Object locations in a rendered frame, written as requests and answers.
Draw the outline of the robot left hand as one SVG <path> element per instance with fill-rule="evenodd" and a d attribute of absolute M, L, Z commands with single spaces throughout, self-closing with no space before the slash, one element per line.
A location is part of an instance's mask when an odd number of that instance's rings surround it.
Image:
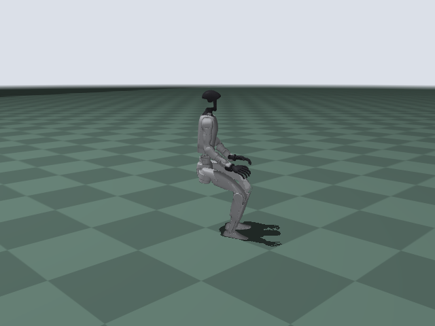
<path fill-rule="evenodd" d="M 234 154 L 234 155 L 229 155 L 228 156 L 228 159 L 229 160 L 234 160 L 234 161 L 236 161 L 236 160 L 247 160 L 248 161 L 248 164 L 250 164 L 251 165 L 251 161 L 250 161 L 250 159 L 249 158 L 245 158 L 244 156 L 236 156 L 236 154 Z"/>

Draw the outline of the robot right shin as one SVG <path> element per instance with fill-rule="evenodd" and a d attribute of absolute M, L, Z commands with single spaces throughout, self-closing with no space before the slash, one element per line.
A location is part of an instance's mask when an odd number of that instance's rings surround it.
<path fill-rule="evenodd" d="M 243 195 L 240 193 L 235 193 L 233 196 L 233 201 L 230 209 L 230 226 L 229 226 L 228 233 L 233 234 L 233 232 L 235 232 L 239 224 L 239 221 L 243 216 L 248 198 L 245 202 L 243 202 L 243 199 L 244 199 Z"/>

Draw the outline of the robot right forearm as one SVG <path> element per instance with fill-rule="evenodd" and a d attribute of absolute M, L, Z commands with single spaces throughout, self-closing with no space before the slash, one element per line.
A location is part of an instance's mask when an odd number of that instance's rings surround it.
<path fill-rule="evenodd" d="M 231 163 L 220 155 L 218 151 L 215 151 L 211 146 L 206 147 L 205 149 L 207 155 L 212 159 L 215 160 L 218 164 L 220 164 L 221 167 L 225 169 L 226 167 L 230 167 Z M 225 169 L 226 170 L 226 169 Z M 227 170 L 226 170 L 227 171 Z"/>

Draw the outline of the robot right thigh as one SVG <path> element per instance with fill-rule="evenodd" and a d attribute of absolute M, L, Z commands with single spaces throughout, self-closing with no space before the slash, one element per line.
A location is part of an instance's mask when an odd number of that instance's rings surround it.
<path fill-rule="evenodd" d="M 202 170 L 199 170 L 198 178 L 201 183 L 208 184 L 211 181 L 214 185 L 220 188 L 232 191 L 233 195 L 235 193 L 242 194 L 244 198 L 243 202 L 247 199 L 247 193 L 243 188 L 233 178 L 221 171 L 212 168 L 203 168 Z"/>

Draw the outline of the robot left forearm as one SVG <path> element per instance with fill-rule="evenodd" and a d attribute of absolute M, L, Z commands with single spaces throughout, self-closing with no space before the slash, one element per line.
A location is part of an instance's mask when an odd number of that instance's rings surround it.
<path fill-rule="evenodd" d="M 232 155 L 231 153 L 230 153 L 230 151 L 228 151 L 225 147 L 224 147 L 224 145 L 222 144 L 222 142 L 220 141 L 220 143 L 218 144 L 218 145 L 216 145 L 217 147 L 216 147 L 216 150 L 217 151 L 219 151 L 225 158 L 227 158 L 227 160 L 229 160 L 228 159 L 228 156 L 229 155 Z M 234 160 L 229 160 L 230 162 L 232 162 L 232 161 L 234 161 Z"/>

